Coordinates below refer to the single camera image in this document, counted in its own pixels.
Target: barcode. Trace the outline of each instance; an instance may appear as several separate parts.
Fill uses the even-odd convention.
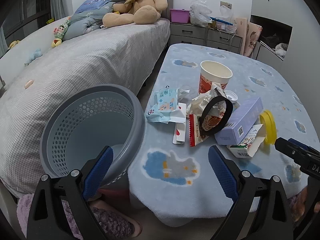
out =
[[[239,133],[239,136],[241,136],[243,134],[243,129],[242,129],[242,126],[239,127],[238,129],[238,133]]]
[[[238,152],[238,154],[239,154],[239,155],[242,155],[242,156],[249,156],[249,154],[247,154],[247,153],[240,153],[240,152]]]
[[[235,125],[234,123],[227,123],[225,127],[232,127],[234,125]]]

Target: teddy bear's leg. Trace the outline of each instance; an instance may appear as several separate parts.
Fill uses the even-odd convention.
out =
[[[116,14],[116,13],[107,13],[103,19],[102,23],[105,27],[115,27],[133,23],[133,14],[124,13],[124,14]]]
[[[133,20],[136,24],[151,24],[155,23],[160,18],[160,13],[151,5],[142,6],[133,15]]]

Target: paper cup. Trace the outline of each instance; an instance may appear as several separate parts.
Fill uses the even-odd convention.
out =
[[[232,71],[228,67],[210,60],[201,62],[200,66],[199,94],[209,91],[212,82],[221,84],[223,90],[226,88],[232,77]]]

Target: bed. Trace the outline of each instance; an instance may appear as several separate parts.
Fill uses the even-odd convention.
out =
[[[44,173],[41,134],[63,101],[103,83],[139,92],[167,46],[172,0],[168,5],[154,24],[99,29],[64,41],[10,82],[0,98],[0,178],[12,194],[20,197],[35,191]],[[31,79],[33,84],[25,89]]]

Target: purple storage box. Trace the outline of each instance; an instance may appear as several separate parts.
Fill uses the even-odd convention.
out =
[[[170,9],[172,23],[188,23],[189,10]]]
[[[231,114],[226,126],[214,136],[219,145],[238,145],[263,110],[260,97],[249,98]]]

